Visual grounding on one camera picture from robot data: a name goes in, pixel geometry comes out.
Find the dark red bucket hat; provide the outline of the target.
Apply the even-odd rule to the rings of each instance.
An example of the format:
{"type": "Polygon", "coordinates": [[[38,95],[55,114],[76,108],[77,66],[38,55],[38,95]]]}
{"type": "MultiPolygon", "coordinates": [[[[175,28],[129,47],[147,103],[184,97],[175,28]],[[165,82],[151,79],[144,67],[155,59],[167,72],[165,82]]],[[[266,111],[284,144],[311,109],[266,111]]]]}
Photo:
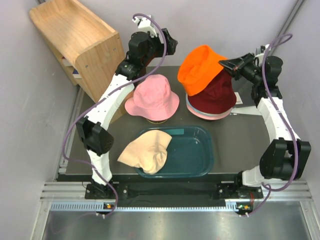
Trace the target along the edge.
{"type": "Polygon", "coordinates": [[[232,87],[232,77],[222,70],[200,93],[187,97],[197,111],[218,115],[232,109],[237,97],[232,87]]]}

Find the teal plastic basin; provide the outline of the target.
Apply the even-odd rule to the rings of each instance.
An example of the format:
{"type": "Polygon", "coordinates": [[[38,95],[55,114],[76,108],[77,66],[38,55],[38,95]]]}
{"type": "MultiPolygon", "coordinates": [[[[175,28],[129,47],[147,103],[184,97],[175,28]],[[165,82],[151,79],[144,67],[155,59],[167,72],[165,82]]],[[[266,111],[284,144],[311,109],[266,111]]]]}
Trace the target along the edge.
{"type": "Polygon", "coordinates": [[[142,168],[135,171],[148,179],[196,178],[208,174],[214,165],[214,148],[210,133],[200,126],[162,126],[150,127],[137,135],[160,130],[172,139],[167,147],[167,160],[155,174],[147,174],[142,168]]]}

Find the wooden shelf unit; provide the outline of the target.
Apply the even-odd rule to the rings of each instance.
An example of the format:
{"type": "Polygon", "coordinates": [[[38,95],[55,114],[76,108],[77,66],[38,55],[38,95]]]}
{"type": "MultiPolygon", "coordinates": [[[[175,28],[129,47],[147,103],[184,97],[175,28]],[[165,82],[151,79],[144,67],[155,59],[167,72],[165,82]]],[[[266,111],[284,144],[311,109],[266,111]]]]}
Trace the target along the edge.
{"type": "Polygon", "coordinates": [[[58,61],[78,71],[79,85],[98,102],[125,58],[120,34],[78,0],[49,0],[29,11],[29,17],[58,61]]]}

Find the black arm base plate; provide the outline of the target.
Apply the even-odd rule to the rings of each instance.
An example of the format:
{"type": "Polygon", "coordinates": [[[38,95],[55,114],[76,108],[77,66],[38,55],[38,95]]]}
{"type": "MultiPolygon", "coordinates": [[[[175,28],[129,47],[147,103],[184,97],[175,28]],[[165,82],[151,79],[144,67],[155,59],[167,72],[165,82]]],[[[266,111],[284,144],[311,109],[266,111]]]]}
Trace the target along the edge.
{"type": "Polygon", "coordinates": [[[116,182],[111,184],[121,200],[140,196],[205,196],[212,199],[260,200],[260,187],[237,188],[233,182],[116,182]]]}

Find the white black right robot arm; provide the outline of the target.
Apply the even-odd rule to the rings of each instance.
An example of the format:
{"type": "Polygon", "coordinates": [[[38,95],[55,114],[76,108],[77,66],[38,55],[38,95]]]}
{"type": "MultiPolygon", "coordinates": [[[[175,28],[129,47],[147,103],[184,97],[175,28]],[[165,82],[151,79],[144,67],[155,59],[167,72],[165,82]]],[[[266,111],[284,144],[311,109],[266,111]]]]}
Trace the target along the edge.
{"type": "Polygon", "coordinates": [[[295,133],[284,110],[277,85],[283,61],[277,56],[262,56],[247,54],[233,69],[252,82],[251,97],[264,120],[270,140],[258,166],[237,175],[233,192],[239,198],[245,198],[258,187],[270,192],[286,189],[301,177],[312,149],[308,141],[302,141],[295,133]]]}

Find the aluminium frame rail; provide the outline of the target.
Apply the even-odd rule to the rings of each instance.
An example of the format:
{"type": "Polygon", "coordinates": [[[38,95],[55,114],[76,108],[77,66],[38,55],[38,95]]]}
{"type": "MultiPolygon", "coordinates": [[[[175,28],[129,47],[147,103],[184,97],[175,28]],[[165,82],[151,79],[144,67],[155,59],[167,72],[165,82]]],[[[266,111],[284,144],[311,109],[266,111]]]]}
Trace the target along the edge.
{"type": "MultiPolygon", "coordinates": [[[[119,176],[115,183],[214,182],[119,176]]],[[[33,240],[317,240],[320,217],[304,181],[262,199],[209,196],[138,196],[87,199],[87,182],[47,182],[33,240]]]]}

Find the orange bucket hat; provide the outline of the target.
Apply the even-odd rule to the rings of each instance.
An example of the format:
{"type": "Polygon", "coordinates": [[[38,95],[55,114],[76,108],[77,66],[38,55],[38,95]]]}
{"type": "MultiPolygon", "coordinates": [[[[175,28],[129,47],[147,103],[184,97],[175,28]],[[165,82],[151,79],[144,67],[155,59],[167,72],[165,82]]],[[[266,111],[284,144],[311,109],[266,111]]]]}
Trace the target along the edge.
{"type": "Polygon", "coordinates": [[[223,70],[219,61],[227,59],[208,45],[198,46],[182,62],[177,80],[189,96],[197,95],[223,70]]]}

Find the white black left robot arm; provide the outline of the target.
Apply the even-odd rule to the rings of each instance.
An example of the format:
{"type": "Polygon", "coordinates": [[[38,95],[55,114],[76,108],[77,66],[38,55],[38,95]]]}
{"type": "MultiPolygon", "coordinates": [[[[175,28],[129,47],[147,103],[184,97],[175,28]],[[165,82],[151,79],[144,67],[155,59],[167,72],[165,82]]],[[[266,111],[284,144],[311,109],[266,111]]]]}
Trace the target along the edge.
{"type": "MultiPolygon", "coordinates": [[[[124,105],[131,116],[154,122],[170,119],[179,108],[180,98],[172,91],[169,80],[164,75],[145,72],[153,59],[173,55],[177,44],[165,28],[160,34],[151,29],[133,33],[126,58],[118,65],[101,99],[76,121],[78,135],[89,154],[91,181],[102,198],[109,198],[114,191],[109,183],[109,152],[114,139],[108,128],[119,106],[124,105]]],[[[219,120],[236,105],[232,78],[220,65],[224,59],[208,45],[201,45],[187,55],[179,68],[177,79],[184,88],[187,108],[197,117],[219,120]]]]}

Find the peach bucket hat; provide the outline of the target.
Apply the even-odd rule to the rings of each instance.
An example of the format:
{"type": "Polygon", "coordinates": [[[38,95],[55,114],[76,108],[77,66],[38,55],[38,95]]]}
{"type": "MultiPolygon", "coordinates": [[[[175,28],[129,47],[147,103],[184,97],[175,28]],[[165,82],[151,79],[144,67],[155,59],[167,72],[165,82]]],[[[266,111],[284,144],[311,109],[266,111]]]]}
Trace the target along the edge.
{"type": "Polygon", "coordinates": [[[164,131],[149,130],[130,142],[117,161],[154,175],[167,161],[167,148],[171,140],[172,137],[164,131]]]}

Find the turquoise bucket hat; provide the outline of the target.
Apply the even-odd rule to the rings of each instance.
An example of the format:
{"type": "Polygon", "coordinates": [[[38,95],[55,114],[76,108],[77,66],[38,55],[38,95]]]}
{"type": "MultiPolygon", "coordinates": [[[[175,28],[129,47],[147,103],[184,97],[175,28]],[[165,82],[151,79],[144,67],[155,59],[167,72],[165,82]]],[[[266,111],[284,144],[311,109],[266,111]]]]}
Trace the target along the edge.
{"type": "Polygon", "coordinates": [[[227,111],[223,112],[223,113],[206,113],[206,112],[202,112],[196,108],[194,108],[188,99],[188,95],[185,96],[185,101],[186,101],[186,106],[187,109],[191,112],[191,113],[197,113],[198,115],[202,115],[202,116],[206,116],[206,117],[220,117],[222,115],[228,115],[231,113],[233,108],[228,109],[227,111]]]}

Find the light pink bucket hat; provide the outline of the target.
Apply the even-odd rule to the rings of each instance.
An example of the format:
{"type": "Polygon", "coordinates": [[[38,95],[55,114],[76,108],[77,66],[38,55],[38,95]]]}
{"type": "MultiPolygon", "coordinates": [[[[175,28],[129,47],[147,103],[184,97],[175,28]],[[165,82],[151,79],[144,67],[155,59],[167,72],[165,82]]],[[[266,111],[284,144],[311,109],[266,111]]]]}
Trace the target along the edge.
{"type": "Polygon", "coordinates": [[[201,119],[204,119],[204,120],[208,120],[208,121],[215,121],[215,120],[223,119],[223,118],[227,117],[232,111],[232,109],[230,108],[226,112],[223,112],[223,113],[220,113],[220,114],[210,114],[210,113],[204,113],[204,112],[196,111],[193,108],[188,108],[188,110],[193,115],[197,116],[198,118],[201,118],[201,119]]]}

